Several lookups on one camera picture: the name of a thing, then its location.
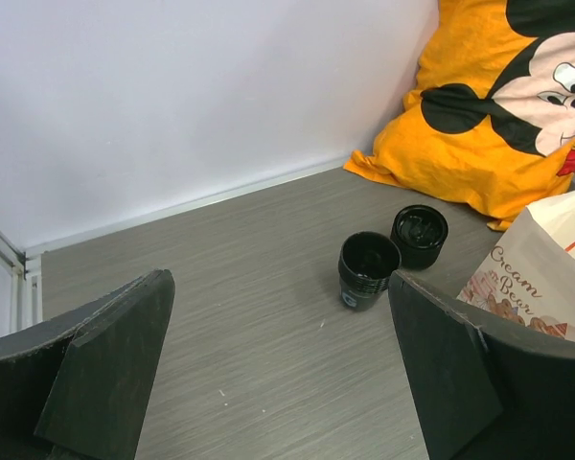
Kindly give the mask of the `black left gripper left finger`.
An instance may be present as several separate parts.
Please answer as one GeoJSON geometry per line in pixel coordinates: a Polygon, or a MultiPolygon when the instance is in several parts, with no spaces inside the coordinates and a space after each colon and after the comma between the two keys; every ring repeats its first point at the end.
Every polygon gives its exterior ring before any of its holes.
{"type": "Polygon", "coordinates": [[[132,459],[175,283],[155,269],[0,337],[0,459],[132,459]]]}

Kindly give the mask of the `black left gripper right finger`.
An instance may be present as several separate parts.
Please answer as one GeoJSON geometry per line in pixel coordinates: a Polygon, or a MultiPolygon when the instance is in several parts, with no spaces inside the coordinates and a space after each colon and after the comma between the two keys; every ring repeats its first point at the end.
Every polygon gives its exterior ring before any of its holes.
{"type": "Polygon", "coordinates": [[[388,297],[429,458],[575,459],[575,342],[402,271],[388,297]]]}

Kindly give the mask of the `printed paper takeout bag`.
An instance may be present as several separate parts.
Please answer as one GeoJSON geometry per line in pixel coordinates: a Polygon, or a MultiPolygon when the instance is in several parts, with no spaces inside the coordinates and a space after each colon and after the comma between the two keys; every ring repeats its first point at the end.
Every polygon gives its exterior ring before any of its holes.
{"type": "Polygon", "coordinates": [[[458,299],[575,342],[575,191],[528,205],[458,299]]]}

